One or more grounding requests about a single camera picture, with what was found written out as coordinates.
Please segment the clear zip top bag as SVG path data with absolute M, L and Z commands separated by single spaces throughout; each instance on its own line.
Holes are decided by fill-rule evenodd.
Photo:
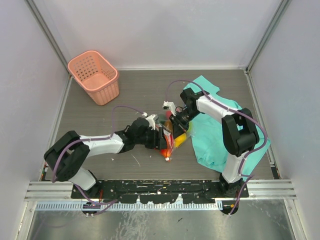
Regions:
M 168 121 L 170 120 L 170 116 L 171 116 L 171 113 L 169 111 L 164 111 L 163 113 L 159 114 L 158 115 L 158 127 L 163 127 L 163 124 L 165 123 L 165 121 Z M 169 147 L 169 146 L 174 146 L 174 142 L 175 142 L 175 138 L 177 138 L 178 136 L 186 133 L 187 134 L 187 140 L 192 136 L 194 131 L 192 131 L 192 133 L 189 133 L 187 131 L 174 131 L 174 128 L 173 128 L 173 133 L 170 133 L 170 132 L 167 132 L 164 128 L 163 128 L 163 133 L 164 133 L 164 138 L 166 140 L 166 147 Z M 171 159 L 172 159 L 172 156 L 170 158 L 164 158 L 166 162 L 170 162 Z

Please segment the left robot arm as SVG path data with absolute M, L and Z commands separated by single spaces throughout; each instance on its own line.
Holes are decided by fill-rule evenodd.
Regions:
M 53 180 L 71 182 L 88 198 L 102 190 L 101 183 L 83 167 L 86 159 L 103 154 L 122 154 L 143 145 L 147 149 L 167 148 L 164 127 L 150 118 L 139 117 L 125 129 L 102 136 L 81 136 L 71 130 L 44 153 L 44 160 L 53 172 Z

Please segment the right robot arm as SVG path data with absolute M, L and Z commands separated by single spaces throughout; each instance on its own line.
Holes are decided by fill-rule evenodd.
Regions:
M 206 114 L 221 124 L 222 143 L 228 152 L 226 166 L 219 176 L 218 187 L 225 197 L 231 197 L 243 185 L 243 168 L 246 158 L 251 154 L 260 137 L 256 121 L 249 109 L 237 110 L 216 100 L 208 92 L 194 92 L 190 87 L 180 94 L 184 102 L 181 111 L 172 113 L 173 138 L 186 134 L 190 122 L 200 114 Z

